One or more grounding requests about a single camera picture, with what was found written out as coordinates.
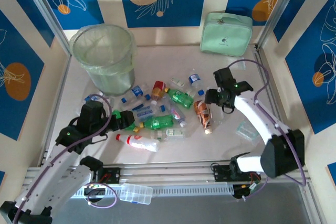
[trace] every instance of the mint green bag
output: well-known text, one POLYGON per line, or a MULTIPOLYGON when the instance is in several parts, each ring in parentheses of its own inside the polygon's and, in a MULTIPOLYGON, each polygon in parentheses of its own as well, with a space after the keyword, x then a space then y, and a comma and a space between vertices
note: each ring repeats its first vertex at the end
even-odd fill
POLYGON ((206 16, 201 51, 242 56, 252 36, 252 19, 230 13, 209 13, 206 16))

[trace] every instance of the white robotic arm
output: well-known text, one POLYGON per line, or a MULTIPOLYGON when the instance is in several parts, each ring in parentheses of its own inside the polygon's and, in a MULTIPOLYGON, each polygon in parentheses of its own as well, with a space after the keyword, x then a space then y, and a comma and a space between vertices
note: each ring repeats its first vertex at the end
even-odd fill
POLYGON ((247 172, 263 172, 274 178, 298 168, 288 142, 294 146, 301 165, 305 164, 304 135, 292 131, 280 122, 268 109, 255 100, 253 88, 246 82, 236 82, 229 68, 214 72, 218 89, 206 92, 205 103, 215 103, 224 108, 238 109, 252 123, 265 143, 262 153, 243 153, 231 159, 231 179, 247 172))

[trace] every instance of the bottle cap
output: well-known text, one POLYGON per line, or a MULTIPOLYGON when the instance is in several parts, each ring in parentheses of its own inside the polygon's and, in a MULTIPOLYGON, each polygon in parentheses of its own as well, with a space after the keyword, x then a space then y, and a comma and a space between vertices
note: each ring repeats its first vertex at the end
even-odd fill
POLYGON ((182 121, 182 122, 180 123, 180 126, 181 126, 181 127, 186 127, 186 126, 187 126, 187 122, 186 122, 186 121, 182 121))
POLYGON ((204 132, 205 132, 205 134, 211 134, 212 133, 212 129, 211 128, 206 129, 204 132))

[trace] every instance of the white bottle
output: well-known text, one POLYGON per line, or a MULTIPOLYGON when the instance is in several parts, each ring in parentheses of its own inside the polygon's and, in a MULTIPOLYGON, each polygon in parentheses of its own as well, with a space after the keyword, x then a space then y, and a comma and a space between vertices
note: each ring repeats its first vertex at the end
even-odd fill
POLYGON ((157 115, 159 112, 164 112, 166 109, 163 105, 157 107, 154 105, 149 105, 142 107, 140 109, 137 109, 133 112, 134 118, 139 122, 144 122, 149 118, 152 118, 153 116, 157 115))
POLYGON ((151 152, 157 152, 160 142, 155 139, 150 139, 138 135, 116 135, 115 139, 122 141, 134 148, 146 149, 151 152))
POLYGON ((196 73, 196 70, 193 69, 190 72, 189 75, 189 82, 193 88, 196 89, 198 95, 204 95, 204 90, 203 90, 203 82, 199 78, 198 74, 196 73))
POLYGON ((146 98, 146 100, 149 100, 151 98, 149 91, 150 89, 146 83, 137 85, 131 90, 127 91, 121 98, 121 101, 122 103, 129 103, 142 95, 146 98))
POLYGON ((165 131, 151 131, 151 138, 158 140, 181 140, 186 137, 185 129, 166 129, 165 131))

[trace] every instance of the clear plastic box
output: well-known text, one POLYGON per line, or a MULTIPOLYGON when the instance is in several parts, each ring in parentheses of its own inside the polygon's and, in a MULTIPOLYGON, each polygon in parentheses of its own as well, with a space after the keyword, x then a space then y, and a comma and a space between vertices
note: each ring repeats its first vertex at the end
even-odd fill
POLYGON ((133 184, 123 184, 119 199, 135 204, 149 205, 152 200, 153 188, 133 184))

